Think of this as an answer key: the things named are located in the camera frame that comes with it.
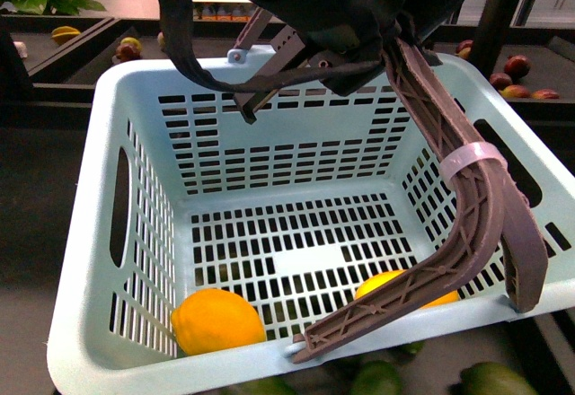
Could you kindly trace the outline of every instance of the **zip tie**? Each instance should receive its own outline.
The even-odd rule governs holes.
[[[462,145],[454,150],[439,164],[439,174],[450,190],[453,190],[451,179],[463,168],[471,163],[485,159],[498,160],[503,168],[507,169],[507,160],[497,147],[489,142],[472,142]]]

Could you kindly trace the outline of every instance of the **fruit display bin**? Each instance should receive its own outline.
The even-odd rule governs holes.
[[[238,83],[272,54],[256,46],[244,64],[201,64]],[[96,86],[48,342],[57,388],[186,394],[575,305],[575,178],[472,66],[441,59],[441,82],[500,139],[511,174],[528,177],[550,256],[534,310],[512,308],[499,247],[460,301],[293,364],[295,334],[367,278],[434,253],[455,195],[384,75],[348,97],[319,83],[289,87],[249,126],[232,94],[191,83],[169,60],[141,60]],[[170,314],[210,287],[249,301],[268,340],[186,357]]]
[[[32,78],[49,66],[55,58],[68,55],[87,36],[97,32],[107,22],[112,21],[111,18],[29,15],[3,15],[2,19],[12,39],[26,44],[28,57],[23,60],[23,63]],[[58,45],[52,40],[51,32],[62,26],[74,27],[81,33],[64,44]]]

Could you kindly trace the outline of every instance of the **green fruit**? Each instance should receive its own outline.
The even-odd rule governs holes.
[[[349,395],[401,395],[402,380],[386,361],[364,364],[351,385]]]
[[[359,371],[363,355],[344,356],[327,362],[326,366],[332,366],[337,373],[345,379],[352,380]]]
[[[537,395],[523,377],[495,362],[464,369],[461,382],[463,395]]]
[[[425,341],[413,341],[412,343],[402,344],[397,348],[408,355],[417,355],[425,345]]]
[[[220,391],[221,395],[297,395],[297,392],[288,386],[277,375],[265,379],[252,380],[233,386],[227,386]]]

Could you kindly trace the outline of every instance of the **basket handle hole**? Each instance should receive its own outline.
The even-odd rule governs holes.
[[[116,188],[114,189],[114,205],[111,215],[110,256],[118,268],[124,258],[124,248],[128,229],[129,210],[129,164],[124,148],[118,152],[116,170]]]
[[[498,135],[487,121],[479,119],[475,121],[473,125],[477,128],[477,131],[483,139],[497,146],[500,153],[503,154],[503,157],[505,157],[509,164],[509,174],[511,178],[517,182],[517,188],[529,200],[529,206],[532,208],[538,206],[543,199],[543,191],[523,163],[511,152],[503,139],[501,139],[501,136]]]

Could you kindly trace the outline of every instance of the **leaf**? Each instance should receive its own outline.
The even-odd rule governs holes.
[[[14,0],[12,3],[20,12],[42,15],[46,10],[48,0]]]
[[[70,4],[68,1],[61,1],[61,0],[51,0],[50,5],[56,11],[56,14],[63,14],[63,15],[79,15],[80,10]]]
[[[96,2],[95,0],[75,0],[75,5],[80,9],[86,9],[88,11],[105,11],[106,8],[100,2]]]

